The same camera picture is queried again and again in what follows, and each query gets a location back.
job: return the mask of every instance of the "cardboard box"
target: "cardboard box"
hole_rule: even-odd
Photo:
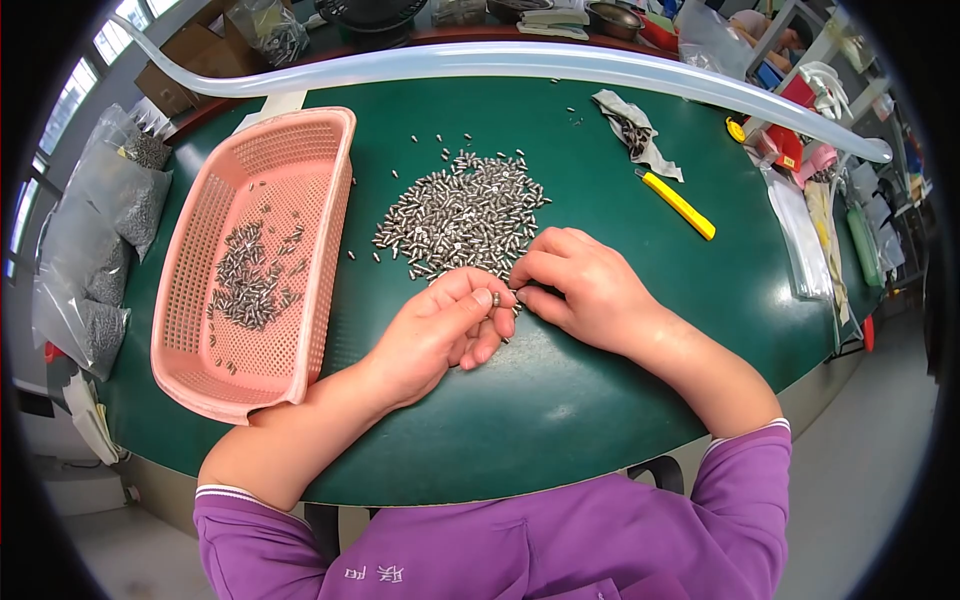
[[[227,18],[226,11],[235,3],[236,0],[211,0],[170,36],[160,51],[176,64],[204,77],[242,77],[270,70],[270,64]],[[288,9],[291,6],[289,0],[283,0],[283,4]],[[215,23],[224,32],[223,37],[210,31],[210,25]],[[167,77],[152,60],[134,82],[168,117],[188,108],[200,108],[211,100]]]

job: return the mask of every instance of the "yellow utility knife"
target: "yellow utility knife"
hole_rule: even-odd
[[[657,192],[661,198],[666,200],[667,204],[673,206],[673,209],[679,212],[694,229],[700,231],[700,234],[703,235],[707,241],[713,239],[713,234],[717,232],[717,228],[713,226],[713,223],[694,210],[693,206],[681,198],[680,194],[670,189],[669,185],[653,173],[644,172],[643,169],[635,169],[634,175],[641,178],[644,183]]]

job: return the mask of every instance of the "green table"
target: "green table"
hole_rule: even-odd
[[[727,135],[725,114],[672,96],[614,88],[647,112],[660,131],[663,155],[684,169],[686,183],[674,186],[716,225],[716,237],[707,242],[634,175],[624,147],[589,98],[599,88],[546,79],[458,78],[307,95],[305,107],[340,105],[357,115],[350,151],[357,185],[344,224],[322,376],[362,357],[398,308],[423,288],[422,279],[408,278],[404,262],[374,263],[370,239],[397,194],[444,166],[442,147],[456,153],[465,146],[464,132],[472,134],[470,149],[481,156],[523,149],[530,175],[554,200],[538,211],[543,227],[582,228],[620,250],[660,301],[743,356],[776,392],[831,353],[830,308],[794,298],[763,179]],[[176,148],[157,240],[131,271],[126,341],[112,379],[98,386],[116,442],[189,475],[197,474],[228,426],[180,407],[154,382],[149,352],[157,282],[180,208],[206,156],[262,102],[217,117]],[[583,125],[574,127],[571,120],[581,116]],[[837,219],[837,229],[852,307],[864,318],[880,290],[865,287],[844,219]],[[346,250],[357,260],[348,260]],[[524,312],[514,341],[488,365],[452,370],[415,407],[384,419],[304,499],[406,506],[510,496],[633,465],[704,433],[684,402],[655,377]]]

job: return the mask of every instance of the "hand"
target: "hand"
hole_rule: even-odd
[[[566,299],[527,285],[530,279],[556,287]],[[545,321],[634,360],[643,339],[655,335],[657,320],[669,314],[619,252],[574,228],[538,235],[514,265],[510,287]]]
[[[492,292],[500,294],[499,308],[492,306]],[[434,279],[403,305],[361,361],[369,378],[384,384],[385,406],[413,404],[450,367],[470,370],[490,360],[501,339],[514,335],[514,304],[507,285],[480,269],[463,267]]]

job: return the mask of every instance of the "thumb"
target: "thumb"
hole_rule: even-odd
[[[440,311],[436,323],[444,335],[456,337],[483,321],[493,306],[493,294],[485,287],[477,288],[469,296],[464,296]]]

